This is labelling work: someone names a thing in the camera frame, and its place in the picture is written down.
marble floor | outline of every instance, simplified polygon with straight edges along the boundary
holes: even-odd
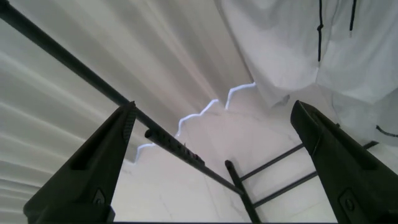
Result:
[[[215,103],[203,116],[184,121],[178,140],[231,181],[226,159],[244,175],[300,144],[289,122],[297,99],[335,120],[327,92],[316,86],[295,93],[286,105],[271,110],[265,109],[254,87],[235,92],[228,110]],[[371,151],[398,170],[396,150],[378,146]],[[308,153],[301,149],[245,180],[244,185],[255,202],[314,170]],[[112,206],[115,221],[249,222],[238,195],[157,146],[143,149],[135,164],[123,164]],[[264,222],[336,222],[318,177],[267,202],[257,212]]]

white cloth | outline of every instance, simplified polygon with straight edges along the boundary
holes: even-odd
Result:
[[[11,4],[170,134],[252,82],[211,1]],[[20,223],[26,200],[117,106],[4,21],[0,33],[0,222]],[[134,125],[126,159],[144,131]]]
[[[222,10],[268,107],[317,83],[332,91],[342,126],[398,145],[398,2],[319,0],[222,1]]]

white fabric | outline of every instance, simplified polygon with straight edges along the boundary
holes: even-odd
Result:
[[[222,1],[222,9],[268,107],[317,83],[333,92],[343,126],[366,139],[398,145],[398,2],[319,0]]]
[[[212,1],[11,1],[171,134],[251,78]],[[0,21],[0,223],[117,108]],[[136,123],[126,159],[148,143]]]

black drawstring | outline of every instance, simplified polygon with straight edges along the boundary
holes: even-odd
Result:
[[[353,1],[353,8],[351,9],[351,21],[349,22],[349,31],[353,31],[354,27],[354,18],[355,18],[355,7],[356,7],[356,0]]]
[[[318,62],[321,61],[321,43],[322,43],[322,28],[323,28],[323,20],[322,20],[322,0],[319,0],[319,26],[317,27],[318,31]]]

rack leg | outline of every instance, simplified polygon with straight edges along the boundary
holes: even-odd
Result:
[[[232,178],[232,181],[234,182],[234,185],[243,191],[243,194],[240,196],[241,196],[244,208],[246,209],[246,211],[249,214],[250,220],[253,223],[261,223],[260,218],[256,212],[256,209],[254,208],[254,206],[249,198],[249,195],[246,192],[246,189],[244,188],[244,186],[241,182],[241,179],[239,178],[238,173],[235,170],[234,164],[231,161],[225,161],[225,166]]]

